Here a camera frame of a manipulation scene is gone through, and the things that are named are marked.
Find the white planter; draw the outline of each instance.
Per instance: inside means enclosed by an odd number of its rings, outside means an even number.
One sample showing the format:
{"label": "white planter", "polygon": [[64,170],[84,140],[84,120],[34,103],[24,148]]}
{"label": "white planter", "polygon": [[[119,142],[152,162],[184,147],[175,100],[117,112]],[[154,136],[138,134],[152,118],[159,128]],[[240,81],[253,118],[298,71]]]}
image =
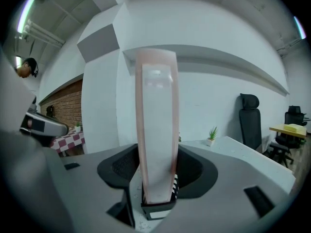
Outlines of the white planter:
{"label": "white planter", "polygon": [[209,140],[209,139],[206,139],[206,145],[208,145],[208,146],[211,147],[211,146],[214,144],[214,141],[215,141],[215,140],[212,140],[212,141],[211,141],[211,140]]}
{"label": "white planter", "polygon": [[81,126],[79,126],[79,127],[74,126],[74,130],[76,131],[76,133],[79,133],[81,131]]}

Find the brick wall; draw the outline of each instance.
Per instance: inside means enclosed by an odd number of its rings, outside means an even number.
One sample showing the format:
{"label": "brick wall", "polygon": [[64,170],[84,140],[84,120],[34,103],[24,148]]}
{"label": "brick wall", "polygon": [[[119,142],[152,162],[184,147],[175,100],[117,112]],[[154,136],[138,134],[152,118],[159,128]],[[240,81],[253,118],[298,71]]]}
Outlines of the brick wall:
{"label": "brick wall", "polygon": [[53,105],[56,120],[66,123],[69,127],[74,127],[77,121],[82,125],[82,81],[72,83],[42,101],[40,103],[41,113],[46,115],[47,107]]}

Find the black slot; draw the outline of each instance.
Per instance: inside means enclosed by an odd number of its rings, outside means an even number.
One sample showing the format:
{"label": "black slot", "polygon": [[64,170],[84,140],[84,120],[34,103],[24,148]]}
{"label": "black slot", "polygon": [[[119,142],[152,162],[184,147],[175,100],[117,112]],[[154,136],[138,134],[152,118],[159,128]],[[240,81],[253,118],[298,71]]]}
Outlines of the black slot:
{"label": "black slot", "polygon": [[44,132],[45,122],[37,119],[32,120],[32,130]]}
{"label": "black slot", "polygon": [[263,217],[274,208],[274,205],[258,186],[246,188],[244,189],[244,192],[252,202],[260,217]]}
{"label": "black slot", "polygon": [[78,166],[80,166],[80,165],[78,163],[76,163],[76,162],[64,165],[66,170],[70,170],[70,169],[73,169],[73,168],[78,167]]}

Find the office chair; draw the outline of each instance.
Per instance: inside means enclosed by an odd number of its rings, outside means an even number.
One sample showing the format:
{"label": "office chair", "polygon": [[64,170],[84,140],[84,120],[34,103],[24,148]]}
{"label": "office chair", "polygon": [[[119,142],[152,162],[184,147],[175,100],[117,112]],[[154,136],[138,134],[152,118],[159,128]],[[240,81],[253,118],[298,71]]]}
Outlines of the office chair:
{"label": "office chair", "polygon": [[301,110],[300,110],[300,106],[288,106],[288,112],[291,113],[291,114],[302,114],[303,117],[302,117],[302,121],[301,123],[295,123],[295,124],[298,124],[298,125],[301,125],[301,126],[306,126],[308,122],[305,122],[303,119],[305,117],[305,114],[301,113]]}
{"label": "office chair", "polygon": [[[257,109],[259,106],[259,100],[255,95],[251,94],[240,93],[240,96],[243,104],[243,109],[239,111],[243,144],[256,150],[262,142],[260,111]],[[276,152],[279,150],[282,152],[288,150],[286,146],[276,143],[271,143],[269,146]]]}
{"label": "office chair", "polygon": [[[286,112],[285,113],[285,124],[297,124],[297,125],[302,125],[302,122],[303,122],[303,118],[304,118],[304,114],[302,113],[291,113],[291,112]],[[299,148],[299,144],[300,144],[300,141],[298,139],[298,137],[295,137],[295,136],[291,136],[291,135],[287,135],[287,134],[284,134],[284,133],[281,133],[281,135],[277,135],[276,136],[276,142],[281,144],[281,145],[284,145],[284,146],[287,146],[288,147],[288,153],[289,154],[292,154],[290,152],[290,149],[297,149]],[[273,158],[275,155],[275,153],[271,153],[271,156],[270,158]],[[293,159],[288,157],[288,156],[284,156],[285,159],[288,159],[291,161],[291,164],[293,163]]]}

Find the person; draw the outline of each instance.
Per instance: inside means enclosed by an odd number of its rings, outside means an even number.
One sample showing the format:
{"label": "person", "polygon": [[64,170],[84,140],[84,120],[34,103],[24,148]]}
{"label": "person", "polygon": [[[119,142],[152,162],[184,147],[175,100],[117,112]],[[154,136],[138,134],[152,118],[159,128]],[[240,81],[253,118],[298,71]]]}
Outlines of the person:
{"label": "person", "polygon": [[27,78],[30,74],[32,74],[34,77],[37,77],[39,69],[36,71],[36,68],[38,69],[37,61],[35,61],[34,58],[27,58],[23,61],[20,67],[15,67],[14,70],[18,76]]}

